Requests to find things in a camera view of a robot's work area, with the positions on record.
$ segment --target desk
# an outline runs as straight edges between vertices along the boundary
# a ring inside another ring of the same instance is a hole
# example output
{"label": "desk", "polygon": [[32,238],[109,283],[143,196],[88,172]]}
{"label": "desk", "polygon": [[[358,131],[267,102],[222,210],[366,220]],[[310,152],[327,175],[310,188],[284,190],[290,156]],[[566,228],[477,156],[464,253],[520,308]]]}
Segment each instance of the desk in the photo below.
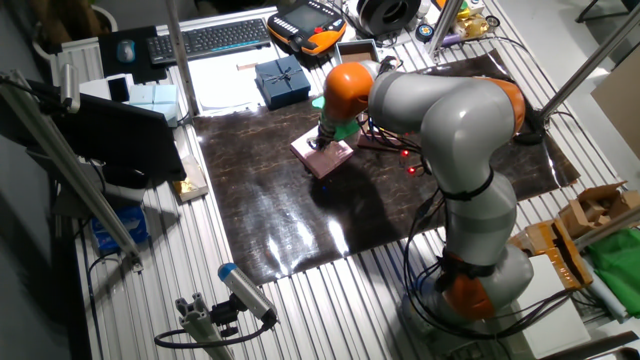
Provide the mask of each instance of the desk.
{"label": "desk", "polygon": [[[497,35],[522,42],[499,4],[486,0],[485,15],[500,18]],[[188,21],[184,29],[205,27],[244,18],[267,18],[274,8]],[[158,27],[164,34],[166,27]],[[443,61],[454,61],[483,54],[497,48],[512,75],[534,107],[541,107],[554,93],[544,71],[534,59],[506,42],[474,42],[446,50]],[[272,47],[274,56],[283,54]],[[432,65],[413,42],[387,49],[404,60],[402,71],[415,71]],[[102,78],[97,39],[63,45],[63,52],[52,59],[54,81],[57,69],[69,62],[79,69],[80,80]],[[313,65],[309,73],[312,93],[319,93],[325,76],[335,65],[333,60]],[[178,84],[177,68],[168,69],[161,83]],[[180,111],[185,113],[184,93]],[[562,106],[562,111],[571,109]],[[613,168],[601,154],[579,121],[554,115],[549,133],[582,174],[577,184],[555,190],[518,204],[514,233],[525,226],[549,219],[569,199],[587,187],[618,181]],[[192,153],[204,164],[198,137],[190,125],[174,131],[183,143],[181,152]],[[152,240],[140,245],[144,271],[140,274],[120,269],[107,261],[96,266],[87,278],[86,270],[97,258],[92,241],[76,240],[78,266],[94,359],[206,359],[204,351],[172,351],[158,348],[153,337],[179,329],[174,300],[190,298],[199,291],[208,305],[227,300],[229,292],[217,279],[220,264],[232,261],[216,203],[210,190],[204,198],[178,204],[169,184],[148,191],[144,197]],[[418,251],[411,261],[415,268],[435,261],[440,254],[444,231],[430,231],[416,238]],[[400,322],[396,306],[404,291],[400,272],[401,244],[392,243],[345,259],[294,274],[262,286],[278,309],[280,325],[250,342],[231,347],[237,359],[312,359],[312,358],[432,358],[427,346],[410,335]],[[88,285],[95,298],[89,298]],[[254,332],[258,324],[249,314],[241,314],[237,326],[241,335]],[[187,341],[182,336],[179,341]]]}

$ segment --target keyboard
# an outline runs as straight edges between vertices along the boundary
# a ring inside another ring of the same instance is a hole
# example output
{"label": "keyboard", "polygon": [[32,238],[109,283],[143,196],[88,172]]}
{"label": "keyboard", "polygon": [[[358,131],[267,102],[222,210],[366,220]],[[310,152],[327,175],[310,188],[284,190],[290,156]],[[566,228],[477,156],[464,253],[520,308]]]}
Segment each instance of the keyboard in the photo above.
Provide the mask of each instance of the keyboard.
{"label": "keyboard", "polygon": [[[182,37],[188,59],[218,56],[271,44],[271,38],[262,19],[183,31]],[[169,35],[147,39],[147,47],[151,64],[176,62]]]}

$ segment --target green cloth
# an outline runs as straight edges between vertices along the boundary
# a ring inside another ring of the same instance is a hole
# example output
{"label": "green cloth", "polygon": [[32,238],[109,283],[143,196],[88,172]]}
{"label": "green cloth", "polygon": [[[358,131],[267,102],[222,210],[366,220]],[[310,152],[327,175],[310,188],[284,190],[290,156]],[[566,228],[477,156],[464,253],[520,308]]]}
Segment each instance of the green cloth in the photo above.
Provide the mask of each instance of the green cloth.
{"label": "green cloth", "polygon": [[640,231],[622,229],[589,246],[595,272],[630,315],[640,317]]}
{"label": "green cloth", "polygon": [[[311,105],[316,109],[324,108],[324,96],[320,96],[319,98],[314,99],[311,102]],[[358,130],[360,130],[360,125],[358,125],[358,122],[353,119],[353,121],[351,121],[347,125],[336,126],[336,134],[333,136],[333,139],[337,141],[346,139],[358,132]]]}

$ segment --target computer monitor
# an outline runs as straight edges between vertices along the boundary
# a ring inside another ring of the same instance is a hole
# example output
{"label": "computer monitor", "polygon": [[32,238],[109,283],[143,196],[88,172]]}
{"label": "computer monitor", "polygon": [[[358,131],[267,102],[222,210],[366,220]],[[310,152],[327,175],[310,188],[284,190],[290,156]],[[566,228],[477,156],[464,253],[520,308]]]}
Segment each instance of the computer monitor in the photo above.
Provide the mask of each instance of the computer monitor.
{"label": "computer monitor", "polygon": [[[58,87],[30,80],[29,85],[41,96],[60,99]],[[0,135],[26,147],[38,145],[2,96],[0,114]],[[161,113],[82,94],[76,114],[52,118],[79,156],[111,168],[136,170],[155,181],[186,177],[173,133]]]}

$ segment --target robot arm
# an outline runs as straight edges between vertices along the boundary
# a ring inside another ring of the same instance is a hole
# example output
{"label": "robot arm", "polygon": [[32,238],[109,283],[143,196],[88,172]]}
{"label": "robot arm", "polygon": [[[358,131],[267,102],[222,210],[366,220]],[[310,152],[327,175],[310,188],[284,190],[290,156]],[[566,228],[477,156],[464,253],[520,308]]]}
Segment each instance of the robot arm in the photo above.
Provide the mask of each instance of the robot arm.
{"label": "robot arm", "polygon": [[435,289],[422,289],[430,308],[463,323],[493,317],[517,298],[533,270],[524,253],[505,246],[517,201],[511,183],[491,169],[489,159],[524,121],[518,87],[494,79],[378,76],[366,62],[334,68],[325,98],[320,132],[368,107],[376,125],[420,134],[447,211],[443,272]]}

